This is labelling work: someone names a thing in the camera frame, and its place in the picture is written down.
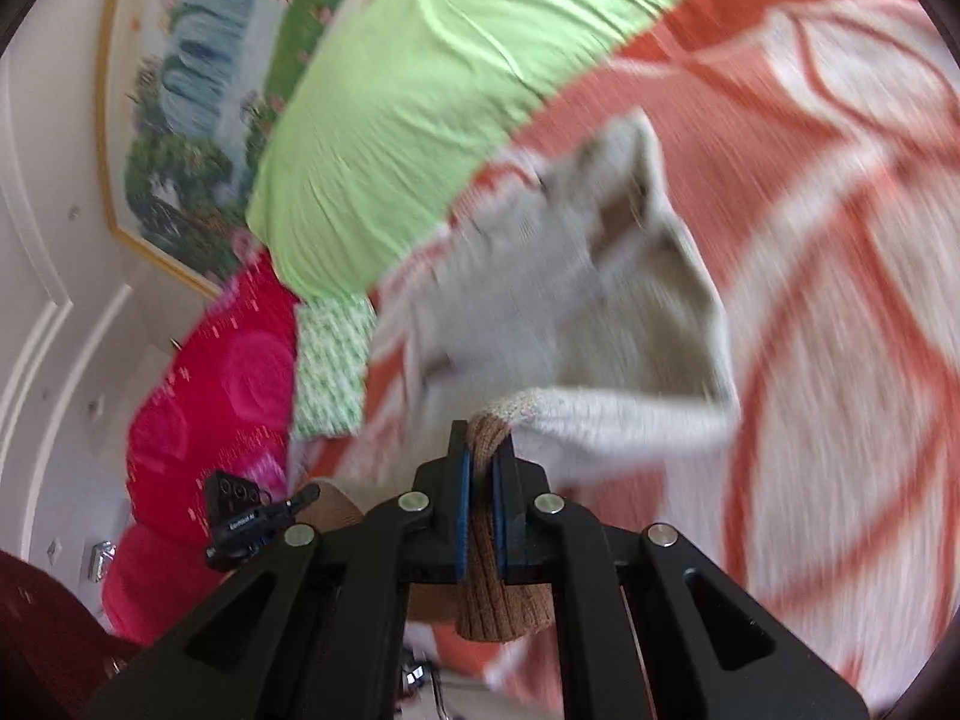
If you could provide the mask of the beige knit sweater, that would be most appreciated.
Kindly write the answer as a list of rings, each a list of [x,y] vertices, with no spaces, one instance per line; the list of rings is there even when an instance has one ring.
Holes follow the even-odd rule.
[[[384,481],[458,419],[556,488],[717,452],[740,403],[726,312],[642,110],[615,117],[452,238],[413,287],[415,395]]]

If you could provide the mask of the red rose pillow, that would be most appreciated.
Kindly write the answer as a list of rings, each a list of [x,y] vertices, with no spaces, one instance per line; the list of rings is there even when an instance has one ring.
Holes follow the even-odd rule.
[[[270,255],[252,260],[174,353],[128,428],[132,525],[106,575],[116,634],[153,644],[220,585],[203,483],[223,470],[288,496],[296,298]]]

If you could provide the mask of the green white patterned pillow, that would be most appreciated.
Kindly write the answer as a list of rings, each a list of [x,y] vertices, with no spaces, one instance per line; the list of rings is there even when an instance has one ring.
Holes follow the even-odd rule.
[[[376,312],[366,294],[309,299],[295,309],[295,439],[356,436],[364,421]]]

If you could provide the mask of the dark red chair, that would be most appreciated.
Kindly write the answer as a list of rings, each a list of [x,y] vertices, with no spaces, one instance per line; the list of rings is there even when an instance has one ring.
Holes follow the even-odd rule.
[[[106,631],[62,583],[2,553],[2,717],[83,718],[142,647]]]

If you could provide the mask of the light green bed sheet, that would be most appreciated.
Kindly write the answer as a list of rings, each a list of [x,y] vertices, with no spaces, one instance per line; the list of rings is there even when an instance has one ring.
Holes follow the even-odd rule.
[[[280,281],[361,294],[567,82],[680,0],[371,0],[325,41],[247,208]]]

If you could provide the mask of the gold framed landscape painting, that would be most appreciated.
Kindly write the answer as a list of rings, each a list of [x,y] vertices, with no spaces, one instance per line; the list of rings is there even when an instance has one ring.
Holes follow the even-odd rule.
[[[241,263],[265,142],[320,39],[363,0],[106,0],[96,70],[110,231],[212,294]]]

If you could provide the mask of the orange white floral blanket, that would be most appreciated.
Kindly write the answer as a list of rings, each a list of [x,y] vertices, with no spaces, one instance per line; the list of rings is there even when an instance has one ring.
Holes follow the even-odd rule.
[[[726,309],[734,432],[591,478],[516,400],[514,442],[605,522],[675,525],[882,715],[958,608],[957,65],[916,0],[683,0],[483,167],[387,307],[631,109]]]

